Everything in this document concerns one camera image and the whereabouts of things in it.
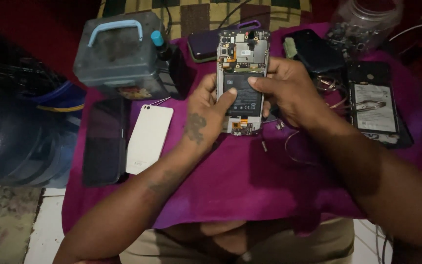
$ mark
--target phone screen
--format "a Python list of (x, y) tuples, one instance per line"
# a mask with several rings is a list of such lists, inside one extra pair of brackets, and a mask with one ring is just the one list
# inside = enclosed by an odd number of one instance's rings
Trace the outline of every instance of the phone screen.
[(99, 101), (90, 111), (84, 148), (83, 183), (88, 187), (113, 184), (120, 174), (124, 148), (120, 99)]

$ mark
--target purple phone case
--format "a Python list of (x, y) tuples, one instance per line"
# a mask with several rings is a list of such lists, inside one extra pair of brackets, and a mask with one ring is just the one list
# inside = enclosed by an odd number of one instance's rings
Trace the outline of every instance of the purple phone case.
[[(251, 25), (254, 23), (256, 23), (256, 25), (245, 27), (246, 25)], [(232, 25), (226, 28), (192, 33), (188, 36), (188, 45), (190, 48), (190, 52), (196, 61), (210, 61), (216, 57), (216, 50), (218, 49), (219, 45), (218, 34), (221, 30), (243, 28), (252, 30), (258, 29), (261, 26), (262, 25), (258, 20), (252, 20), (245, 23), (240, 23), (238, 25)]]

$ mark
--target checkered cloth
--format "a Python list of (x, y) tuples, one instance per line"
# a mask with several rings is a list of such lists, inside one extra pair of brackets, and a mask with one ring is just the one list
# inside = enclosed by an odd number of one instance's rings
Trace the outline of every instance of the checkered cloth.
[[(172, 28), (170, 39), (177, 39), (203, 30), (214, 30), (224, 18), (244, 0), (104, 0), (98, 17), (152, 11), (167, 27), (169, 15)], [(258, 20), (270, 31), (312, 21), (310, 0), (252, 0), (233, 13), (224, 26)]]

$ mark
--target green sponge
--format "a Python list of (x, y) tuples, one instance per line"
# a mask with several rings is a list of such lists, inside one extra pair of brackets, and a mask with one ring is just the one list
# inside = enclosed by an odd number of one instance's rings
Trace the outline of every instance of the green sponge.
[(292, 59), (297, 55), (296, 44), (294, 43), (293, 38), (284, 39), (284, 51), (286, 52), (286, 58)]

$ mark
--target smartphone battery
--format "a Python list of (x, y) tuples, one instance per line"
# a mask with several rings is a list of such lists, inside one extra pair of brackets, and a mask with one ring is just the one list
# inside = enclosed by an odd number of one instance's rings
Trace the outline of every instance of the smartphone battery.
[(373, 84), (353, 84), (351, 86), (351, 100), (353, 104), (363, 101), (384, 102), (385, 106), (374, 110), (362, 109), (378, 106), (378, 103), (366, 102), (356, 105), (353, 114), (353, 125), (362, 132), (380, 132), (383, 134), (398, 133), (398, 121), (395, 102), (390, 87)]
[(227, 111), (231, 117), (259, 117), (261, 114), (262, 93), (254, 90), (247, 79), (251, 76), (263, 77), (259, 73), (225, 73), (224, 92), (232, 87), (237, 89), (237, 98)]

